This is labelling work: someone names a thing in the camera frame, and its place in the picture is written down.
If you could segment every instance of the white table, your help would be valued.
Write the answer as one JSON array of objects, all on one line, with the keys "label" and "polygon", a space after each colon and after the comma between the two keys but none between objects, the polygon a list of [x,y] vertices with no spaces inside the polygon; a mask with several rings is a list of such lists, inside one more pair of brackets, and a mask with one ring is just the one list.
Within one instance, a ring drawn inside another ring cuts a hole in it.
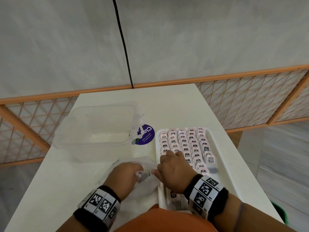
[{"label": "white table", "polygon": [[[124,101],[137,101],[145,113],[145,123],[155,131],[207,127],[217,141],[241,200],[282,221],[195,84],[81,94],[73,109]],[[154,140],[140,147],[135,157],[147,155],[155,160]],[[55,231],[109,166],[110,163],[76,163],[66,151],[52,146],[5,231]],[[155,203],[158,203],[157,191],[134,205],[124,205],[123,213],[117,217],[118,224],[147,211]]]}]

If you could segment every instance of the lattice panel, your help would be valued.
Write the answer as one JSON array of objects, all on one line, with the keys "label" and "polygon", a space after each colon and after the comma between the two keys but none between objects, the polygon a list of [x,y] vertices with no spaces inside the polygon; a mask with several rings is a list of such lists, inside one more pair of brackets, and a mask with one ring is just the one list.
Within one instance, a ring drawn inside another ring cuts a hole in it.
[{"label": "lattice panel", "polygon": [[0,117],[0,164],[44,157],[46,152]]},{"label": "lattice panel", "polygon": [[278,119],[279,121],[309,117],[309,85],[291,103]]},{"label": "lattice panel", "polygon": [[197,83],[224,129],[265,124],[307,70]]},{"label": "lattice panel", "polygon": [[6,107],[51,145],[56,128],[69,114],[77,98],[23,102],[6,105]]}]

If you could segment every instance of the plastic bag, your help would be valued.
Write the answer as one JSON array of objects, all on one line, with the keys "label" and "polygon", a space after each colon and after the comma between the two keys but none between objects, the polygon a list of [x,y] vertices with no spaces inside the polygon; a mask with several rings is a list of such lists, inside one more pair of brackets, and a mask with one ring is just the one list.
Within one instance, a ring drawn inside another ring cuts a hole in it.
[{"label": "plastic bag", "polygon": [[112,166],[104,173],[101,179],[98,181],[98,185],[102,185],[106,180],[107,176],[111,173],[114,167],[117,167],[121,163],[138,163],[144,168],[144,173],[149,173],[148,177],[140,183],[136,183],[133,191],[128,195],[126,200],[137,199],[142,197],[147,197],[152,194],[156,187],[160,184],[159,179],[151,173],[152,169],[157,169],[157,164],[149,157],[137,157],[130,159],[122,159],[113,163]]}]

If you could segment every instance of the white tray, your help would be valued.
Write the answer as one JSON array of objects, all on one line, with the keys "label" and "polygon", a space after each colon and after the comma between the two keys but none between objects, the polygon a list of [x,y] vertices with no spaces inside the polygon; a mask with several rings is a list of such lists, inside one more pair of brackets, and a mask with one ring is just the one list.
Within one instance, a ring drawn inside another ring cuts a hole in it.
[{"label": "white tray", "polygon": [[[237,189],[234,186],[234,184],[233,184],[233,182],[232,182],[232,180],[229,176],[229,173],[226,169],[226,164],[225,164],[225,162],[222,158],[222,154],[219,152],[219,150],[217,148],[217,143],[214,140],[211,132],[207,128],[205,128],[205,129],[206,129],[206,138],[209,141],[211,151],[213,152],[213,154],[217,158],[217,165],[218,165],[218,172],[215,173],[215,174],[209,174],[209,176],[212,177],[213,179],[215,179],[216,181],[218,181],[219,183],[221,183],[223,186],[225,186],[232,194],[239,197],[239,194],[237,193]],[[156,150],[157,164],[160,163],[160,156],[161,156],[160,140],[159,140],[159,136],[160,136],[161,131],[169,131],[169,128],[168,129],[160,129],[155,133],[155,150]],[[159,207],[163,208],[163,209],[168,209],[167,201],[166,201],[166,195],[165,195],[165,187],[164,187],[163,183],[160,183],[160,186],[158,186],[158,195],[159,195]]]}]

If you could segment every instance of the round sticker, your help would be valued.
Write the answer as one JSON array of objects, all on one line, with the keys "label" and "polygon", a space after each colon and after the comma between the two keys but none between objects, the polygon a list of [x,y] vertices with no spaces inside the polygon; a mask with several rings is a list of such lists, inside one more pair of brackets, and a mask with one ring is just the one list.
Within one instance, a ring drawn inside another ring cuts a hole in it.
[{"label": "round sticker", "polygon": [[[151,142],[153,140],[153,138],[155,137],[155,131],[153,129],[153,127],[151,127],[150,125],[143,125],[143,130],[144,130],[144,135],[141,138],[137,138],[135,140],[135,144],[137,145],[145,145],[149,142]],[[141,134],[141,129],[138,129],[137,132],[138,135]]]}]

